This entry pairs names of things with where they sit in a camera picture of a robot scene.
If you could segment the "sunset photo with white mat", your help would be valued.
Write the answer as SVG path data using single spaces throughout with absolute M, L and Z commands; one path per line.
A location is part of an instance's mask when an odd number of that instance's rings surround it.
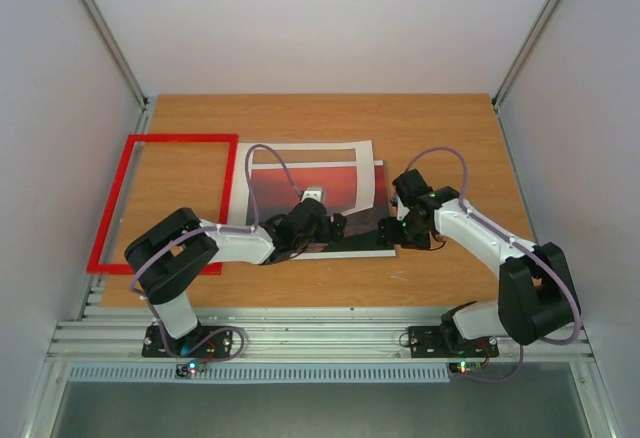
M 301 165 L 290 169 L 290 177 L 277 163 L 258 165 L 251 170 L 251 181 L 263 220 L 289 212 L 299 201 L 291 182 L 302 191 L 321 188 L 325 193 L 327 212 L 345 216 L 344 238 L 338 242 L 313 243 L 299 257 L 301 260 L 393 257 L 396 255 L 394 247 L 377 240 L 378 222 L 389 212 L 386 169 L 381 160 L 374 162 L 374 172 L 374 198 L 361 211 L 353 210 L 357 194 L 357 166 L 354 164 Z

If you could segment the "white passe-partout mat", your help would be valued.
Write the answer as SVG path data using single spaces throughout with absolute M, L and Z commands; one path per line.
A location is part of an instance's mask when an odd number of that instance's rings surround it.
M 238 145 L 228 222 L 251 224 L 250 198 L 259 217 L 288 212 L 299 202 L 297 191 L 320 188 L 331 213 L 350 215 L 373 207 L 376 192 L 372 142 L 271 143 L 277 152 Z

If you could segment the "red picture frame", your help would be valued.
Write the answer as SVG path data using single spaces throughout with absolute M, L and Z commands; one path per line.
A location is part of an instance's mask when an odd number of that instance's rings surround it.
M 216 133 L 151 133 L 129 134 L 122 150 L 118 166 L 107 197 L 104 211 L 96 233 L 96 237 L 89 255 L 86 270 L 97 275 L 132 275 L 133 270 L 128 264 L 102 263 L 102 253 L 109 235 L 111 222 L 118 204 L 120 192 L 127 175 L 129 162 L 137 144 L 147 143 L 225 143 L 228 145 L 227 159 L 219 206 L 218 221 L 226 223 L 229 218 L 233 174 L 236 167 L 236 154 L 239 145 L 237 134 Z

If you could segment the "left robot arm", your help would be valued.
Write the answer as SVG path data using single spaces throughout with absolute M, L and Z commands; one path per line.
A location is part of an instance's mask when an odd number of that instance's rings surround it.
M 134 272 L 129 289 L 146 301 L 164 352 L 172 358 L 191 357 L 213 337 L 202 335 L 187 296 L 207 265 L 285 262 L 313 245 L 342 240 L 346 223 L 345 216 L 328 213 L 312 198 L 287 214 L 242 226 L 202 221 L 192 209 L 180 208 L 126 248 L 125 259 Z

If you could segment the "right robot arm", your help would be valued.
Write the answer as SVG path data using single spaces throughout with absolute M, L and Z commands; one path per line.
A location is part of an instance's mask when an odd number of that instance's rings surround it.
M 452 355 L 478 339 L 505 334 L 527 346 L 547 341 L 571 325 L 569 342 L 582 327 L 581 308 L 562 249 L 522 239 L 478 212 L 452 187 L 434 189 L 408 170 L 392 183 L 396 213 L 380 220 L 378 239 L 404 249 L 430 251 L 452 240 L 482 262 L 498 280 L 494 302 L 470 302 L 441 317 L 439 335 Z

